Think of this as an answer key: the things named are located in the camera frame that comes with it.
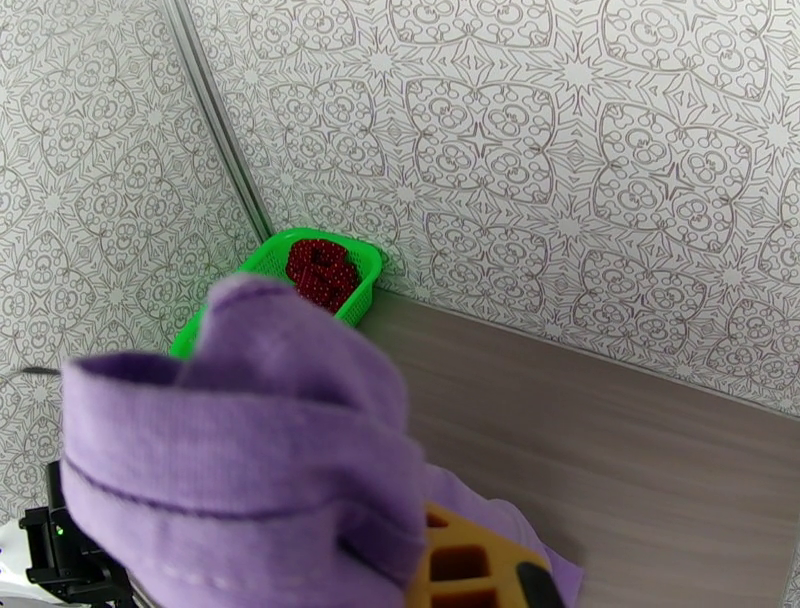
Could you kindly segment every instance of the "patterned wallpaper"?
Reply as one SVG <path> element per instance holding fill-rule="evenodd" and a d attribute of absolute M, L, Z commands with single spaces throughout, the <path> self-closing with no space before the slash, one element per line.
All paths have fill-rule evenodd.
<path fill-rule="evenodd" d="M 0 1 L 0 376 L 165 349 L 255 246 L 155 0 Z M 43 496 L 58 382 L 0 385 L 0 522 Z"/>
<path fill-rule="evenodd" d="M 278 227 L 800 415 L 797 0 L 187 3 Z"/>

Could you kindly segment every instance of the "basket rim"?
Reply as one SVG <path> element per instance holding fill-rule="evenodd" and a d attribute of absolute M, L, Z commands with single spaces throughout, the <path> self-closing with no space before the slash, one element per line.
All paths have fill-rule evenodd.
<path fill-rule="evenodd" d="M 340 321 L 344 321 L 344 317 L 349 309 L 353 306 L 353 304 L 361 297 L 366 295 L 367 290 L 372 290 L 375 281 L 381 275 L 383 271 L 383 259 L 381 258 L 380 250 L 373 244 L 367 243 L 358 239 L 354 239 L 348 236 L 344 236 L 341 234 L 336 234 L 333 232 L 326 232 L 324 230 L 317 230 L 316 228 L 310 227 L 296 227 L 296 228 L 289 228 L 287 230 L 282 230 L 280 232 L 276 232 L 271 237 L 269 237 L 266 241 L 264 241 L 258 249 L 253 251 L 247 259 L 239 266 L 232 274 L 238 274 L 240 272 L 250 272 L 253 274 L 258 274 L 259 276 L 267 276 L 262 275 L 261 273 L 254 273 L 254 268 L 258 266 L 261 259 L 267 255 L 270 251 L 272 251 L 275 246 L 280 241 L 293 241 L 297 242 L 303 239 L 313 239 L 313 238 L 320 238 L 332 241 L 334 243 L 338 243 L 343 247 L 347 248 L 348 251 L 353 249 L 360 250 L 359 252 L 369 260 L 369 271 L 363 277 L 361 277 L 361 281 L 359 281 L 358 287 L 350 294 L 350 297 L 347 298 L 344 304 L 342 304 L 341 308 L 336 311 L 336 314 L 333 315 L 334 318 L 339 319 Z M 206 312 L 207 305 L 203 305 L 200 310 L 198 310 L 194 315 L 192 315 L 186 322 L 186 324 L 181 328 L 181 330 L 177 333 L 175 338 L 172 341 L 172 344 L 169 348 L 169 354 L 178 357 L 186 357 L 188 356 L 188 352 L 186 352 L 187 342 L 194 338 L 197 335 L 197 332 L 200 329 L 200 321 L 203 315 Z"/>

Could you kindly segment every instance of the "black cable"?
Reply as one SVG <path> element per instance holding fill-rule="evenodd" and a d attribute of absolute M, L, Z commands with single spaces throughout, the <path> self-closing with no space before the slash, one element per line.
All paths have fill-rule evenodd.
<path fill-rule="evenodd" d="M 60 376 L 61 372 L 57 369 L 53 369 L 52 367 L 39 367 L 38 365 L 33 365 L 31 367 L 23 367 L 18 371 L 20 374 L 36 374 L 38 376 Z"/>

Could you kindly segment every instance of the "gray wood panel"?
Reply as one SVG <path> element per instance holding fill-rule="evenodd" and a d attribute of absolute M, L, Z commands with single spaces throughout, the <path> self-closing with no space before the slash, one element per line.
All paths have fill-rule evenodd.
<path fill-rule="evenodd" d="M 800 424 L 379 292 L 429 459 L 586 568 L 582 608 L 775 608 Z"/>

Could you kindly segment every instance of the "purple towel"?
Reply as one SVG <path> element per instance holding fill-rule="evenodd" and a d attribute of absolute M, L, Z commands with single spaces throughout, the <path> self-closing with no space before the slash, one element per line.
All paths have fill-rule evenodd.
<path fill-rule="evenodd" d="M 212 289 L 191 360 L 64 368 L 62 481 L 76 523 L 165 608 L 400 608 L 432 499 L 580 569 L 513 506 L 425 465 L 391 362 L 284 285 Z"/>

